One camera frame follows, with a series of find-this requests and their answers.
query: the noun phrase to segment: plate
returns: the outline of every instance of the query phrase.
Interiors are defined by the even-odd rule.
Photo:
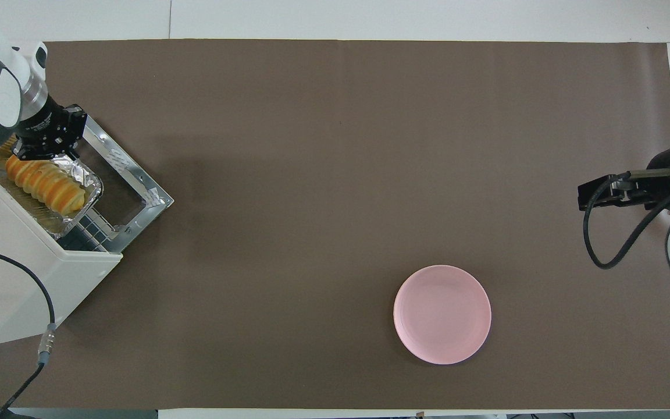
[[[433,265],[410,275],[394,299],[394,328],[407,349],[432,364],[455,364],[490,332],[490,300],[472,275]]]

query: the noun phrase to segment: cable connector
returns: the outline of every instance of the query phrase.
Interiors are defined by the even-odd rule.
[[[49,323],[48,328],[40,337],[40,345],[38,347],[38,363],[48,364],[48,359],[51,358],[51,350],[54,348],[54,340],[56,339],[56,323]]]

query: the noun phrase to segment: black cable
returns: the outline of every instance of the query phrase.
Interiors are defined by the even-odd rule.
[[[54,312],[54,304],[51,301],[51,295],[48,294],[48,290],[45,289],[45,286],[43,286],[43,283],[40,282],[40,279],[38,279],[38,277],[35,276],[35,273],[33,273],[27,266],[22,265],[20,262],[17,262],[16,260],[10,257],[6,257],[3,254],[0,254],[0,260],[11,263],[12,265],[15,265],[17,268],[22,269],[24,273],[28,274],[30,278],[32,278],[33,281],[35,281],[35,284],[37,284],[38,288],[40,288],[40,291],[43,292],[43,297],[45,297],[45,303],[48,305],[48,319],[50,320],[51,323],[56,323],[56,313]]]
[[[646,226],[649,225],[655,218],[657,217],[658,213],[664,210],[666,207],[670,205],[670,196],[668,196],[666,199],[663,201],[660,201],[656,207],[654,207],[651,212],[646,215],[643,220],[638,223],[637,226],[635,226],[635,229],[632,230],[632,233],[630,236],[627,238],[625,241],[625,244],[622,245],[622,247],[619,249],[619,252],[615,255],[612,260],[609,260],[609,262],[603,263],[601,260],[596,257],[596,254],[593,252],[593,247],[591,247],[591,239],[588,236],[588,218],[591,217],[591,211],[593,210],[593,204],[595,204],[596,200],[601,196],[601,194],[604,193],[604,190],[609,188],[609,186],[612,183],[619,182],[622,180],[627,180],[630,178],[630,172],[622,173],[621,175],[617,175],[616,177],[612,177],[611,179],[607,180],[601,186],[596,189],[595,193],[593,193],[593,196],[591,196],[591,199],[588,200],[588,204],[586,205],[586,212],[583,215],[583,241],[586,244],[586,250],[588,251],[588,256],[591,257],[591,260],[593,260],[593,263],[598,266],[601,269],[610,269],[616,266],[619,262],[622,261],[622,259],[625,257],[627,252],[630,250],[630,247],[632,247],[633,244],[635,244],[635,241],[637,240],[638,237],[640,237],[640,234],[643,233],[643,230],[646,228]]]
[[[48,305],[48,318],[50,320],[51,325],[54,325],[56,323],[56,313],[54,312],[54,305],[53,302],[51,301],[51,295],[48,294],[48,290],[45,289],[45,286],[43,285],[42,282],[40,282],[38,276],[35,275],[35,273],[32,272],[27,266],[22,265],[20,262],[17,262],[16,260],[10,257],[6,257],[3,254],[0,254],[0,260],[8,262],[12,265],[15,265],[17,268],[22,269],[24,273],[29,275],[30,278],[32,278],[33,281],[35,281],[35,284],[37,284],[38,288],[40,288],[40,291],[43,292],[43,297],[45,297],[45,302]],[[26,390],[26,388],[30,385],[30,382],[32,382],[34,379],[38,377],[38,375],[40,375],[40,371],[43,371],[44,367],[45,363],[38,363],[38,368],[35,369],[35,372],[32,375],[30,375],[30,377],[27,380],[24,380],[24,383],[17,389],[14,395],[12,395],[12,397],[10,397],[9,400],[7,400],[7,402],[3,404],[2,407],[0,407],[0,415],[3,412],[7,411],[8,408],[10,408],[12,403],[14,403],[15,400],[17,400],[17,397],[19,397],[19,395],[21,395],[22,392],[24,392],[24,390]]]
[[[24,390],[30,385],[30,382],[32,382],[34,379],[38,377],[40,371],[43,371],[44,366],[45,364],[38,363],[38,368],[35,369],[35,372],[27,380],[24,380],[24,383],[17,389],[14,395],[12,395],[12,397],[10,397],[9,400],[7,400],[7,402],[3,404],[2,407],[0,407],[0,415],[3,412],[7,411],[7,409],[10,408],[12,403],[14,403],[14,401],[17,400],[17,397],[19,397],[19,395],[21,395],[22,392],[24,392]]]

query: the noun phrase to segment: foil tray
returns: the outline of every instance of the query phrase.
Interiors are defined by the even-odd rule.
[[[64,170],[72,179],[82,185],[85,189],[86,199],[84,206],[79,212],[69,215],[61,215],[52,209],[49,209],[42,202],[34,199],[29,193],[26,193],[22,188],[17,186],[13,180],[7,177],[5,164],[11,152],[7,149],[0,148],[0,185],[10,194],[18,204],[22,206],[27,213],[35,218],[43,229],[48,232],[54,239],[59,239],[71,231],[74,226],[79,223],[79,220],[91,209],[93,205],[100,199],[103,193],[103,184],[100,177],[90,170],[85,164],[79,160],[71,160],[66,156],[58,156],[51,160]]]

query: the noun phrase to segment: white floor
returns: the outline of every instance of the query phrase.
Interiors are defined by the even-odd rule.
[[[276,38],[667,42],[670,64],[670,2],[663,0],[0,0],[0,28],[11,40],[45,41]],[[179,409],[160,411],[160,417],[366,417],[411,416],[415,412]],[[427,411],[426,415],[491,413],[500,412]]]

